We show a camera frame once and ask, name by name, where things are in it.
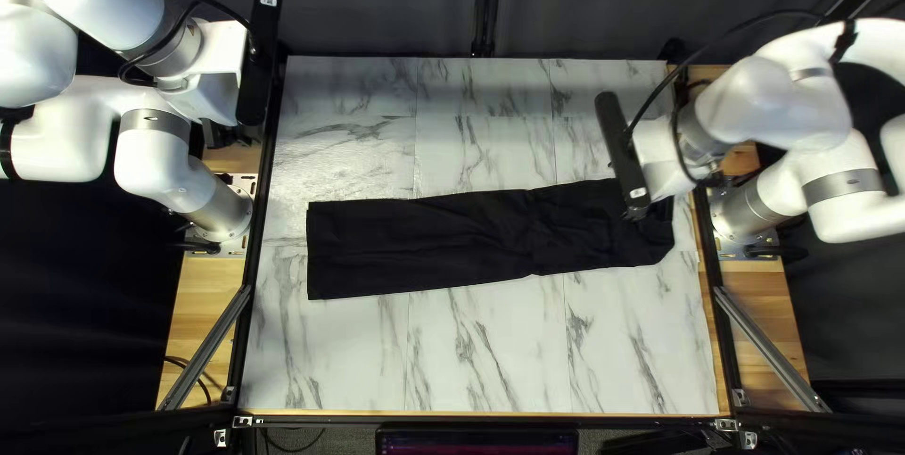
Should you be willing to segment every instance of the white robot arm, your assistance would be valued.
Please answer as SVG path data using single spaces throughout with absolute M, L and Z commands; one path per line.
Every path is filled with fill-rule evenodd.
M 905 22 L 867 18 L 854 25 L 857 37 L 841 60 L 905 83 Z M 905 232 L 905 195 L 884 191 L 832 74 L 829 60 L 842 32 L 843 23 L 836 23 L 776 39 L 733 65 L 679 115 L 680 159 L 698 177 L 741 141 L 788 149 L 714 211 L 722 236 L 752 243 L 757 233 L 806 211 L 827 242 Z M 689 190 L 678 163 L 664 160 L 662 149 L 650 150 L 664 139 L 663 123 L 645 125 L 635 143 L 654 196 Z M 889 121 L 880 140 L 895 181 L 905 185 L 905 115 Z M 674 151 L 672 158 L 678 158 Z
M 0 0 L 0 107 L 34 105 L 31 118 L 0 123 L 0 179 L 87 182 L 104 169 L 110 125 L 120 120 L 114 162 L 126 191 L 157 200 L 206 230 L 240 237 L 251 202 L 188 155 L 190 123 L 236 125 L 246 32 L 236 22 L 189 18 L 181 29 L 165 0 Z M 74 76 L 81 30 L 137 67 L 156 88 Z

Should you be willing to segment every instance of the marble tile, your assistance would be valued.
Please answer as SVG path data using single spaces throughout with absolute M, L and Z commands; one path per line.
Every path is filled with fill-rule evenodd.
M 415 130 L 417 197 L 556 184 L 552 120 L 424 114 Z
M 631 120 L 650 91 L 662 80 L 661 61 L 550 61 L 550 96 L 554 118 L 559 182 L 613 178 L 594 98 L 600 91 L 614 91 Z M 645 119 L 668 113 L 672 91 L 664 90 L 650 106 Z
M 568 412 L 558 276 L 410 294 L 405 408 Z
M 408 295 L 309 301 L 305 248 L 265 246 L 241 407 L 403 409 Z
M 418 114 L 550 115 L 547 59 L 422 59 Z
M 718 412 L 696 254 L 564 280 L 573 411 Z
M 556 183 L 546 63 L 423 61 L 418 197 Z M 411 294 L 406 407 L 569 411 L 562 305 L 557 276 Z
M 632 100 L 661 77 L 659 63 L 291 58 L 240 405 L 715 414 L 686 199 L 658 265 L 307 299 L 310 201 L 612 177 L 599 84 Z
M 411 198 L 413 170 L 413 117 L 284 112 L 264 239 L 303 245 L 311 200 Z
M 418 59 L 291 56 L 281 110 L 301 115 L 414 115 Z M 280 134 L 295 118 L 280 117 Z
M 404 405 L 408 295 L 307 299 L 309 202 L 412 197 L 417 62 L 356 61 L 288 63 L 243 407 Z
M 553 59 L 549 72 L 554 117 L 594 119 L 594 98 L 600 91 L 613 91 L 629 121 L 663 79 L 666 63 Z M 673 90 L 667 88 L 644 113 L 644 119 L 656 119 L 672 109 Z

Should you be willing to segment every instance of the mounting plate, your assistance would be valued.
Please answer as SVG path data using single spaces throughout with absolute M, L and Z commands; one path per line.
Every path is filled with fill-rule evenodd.
M 708 188 L 707 189 L 707 200 L 710 202 L 710 212 L 716 213 L 719 211 L 719 204 L 722 203 L 722 198 L 729 195 L 732 191 L 732 188 Z M 728 240 L 720 235 L 716 229 L 713 231 L 713 241 L 717 244 L 717 256 L 719 260 L 777 260 L 779 256 L 776 255 L 764 255 L 764 256 L 745 256 L 745 246 L 740 243 L 736 243 L 735 241 Z M 770 247 L 778 247 L 779 246 L 779 236 L 776 234 L 776 229 L 767 229 L 764 232 L 761 232 L 757 235 L 757 241 L 751 245 L 753 247 L 758 248 L 770 248 Z
M 255 195 L 258 193 L 258 174 L 229 173 L 227 175 L 232 178 L 231 189 L 239 195 L 248 195 L 252 201 L 255 200 Z M 245 258 L 245 254 L 248 252 L 248 232 L 251 227 L 252 225 L 249 224 L 248 229 L 245 229 L 238 237 L 220 243 L 220 253 L 211 255 L 201 250 L 188 250 L 186 255 L 198 258 Z M 205 241 L 203 233 L 204 229 L 193 226 L 186 230 L 186 241 Z

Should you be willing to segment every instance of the black cloth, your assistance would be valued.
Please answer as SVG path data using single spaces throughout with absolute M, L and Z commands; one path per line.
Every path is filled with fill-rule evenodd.
M 671 199 L 622 218 L 617 180 L 424 199 L 311 202 L 308 297 L 352 298 L 656 264 Z

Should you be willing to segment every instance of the wooden table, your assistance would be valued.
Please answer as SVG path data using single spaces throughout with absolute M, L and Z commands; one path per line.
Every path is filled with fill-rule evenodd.
M 692 66 L 691 81 L 714 80 L 726 71 L 726 66 Z M 225 149 L 207 150 L 204 162 L 214 172 L 257 172 L 261 149 L 258 146 L 231 146 Z M 723 161 L 723 171 L 729 175 L 752 172 L 759 167 L 757 152 L 752 143 L 746 142 L 733 148 Z M 242 283 L 244 259 L 217 259 L 185 257 L 182 276 L 176 294 L 173 322 L 170 326 L 166 353 L 169 356 L 190 358 L 204 340 L 214 322 L 229 303 Z M 798 338 L 798 327 L 792 302 L 786 285 L 786 274 L 780 261 L 724 261 L 723 284 L 737 302 L 755 319 L 760 328 L 789 359 L 792 365 L 807 379 L 805 357 Z M 714 371 L 717 376 L 718 404 L 721 414 L 730 410 L 722 363 L 719 359 L 717 333 L 713 322 L 713 310 L 709 300 L 707 275 L 703 262 L 699 265 L 701 293 L 710 329 Z M 752 403 L 758 407 L 779 409 L 804 409 L 798 400 L 786 391 L 766 361 L 737 330 L 735 346 L 739 359 L 742 385 Z M 202 379 L 216 402 L 220 389 L 226 382 L 232 344 L 232 332 L 222 342 L 206 369 Z M 181 369 L 165 364 L 160 380 L 158 401 L 163 400 Z M 206 404 L 205 395 L 196 385 L 183 407 Z M 268 411 L 268 414 L 279 414 Z

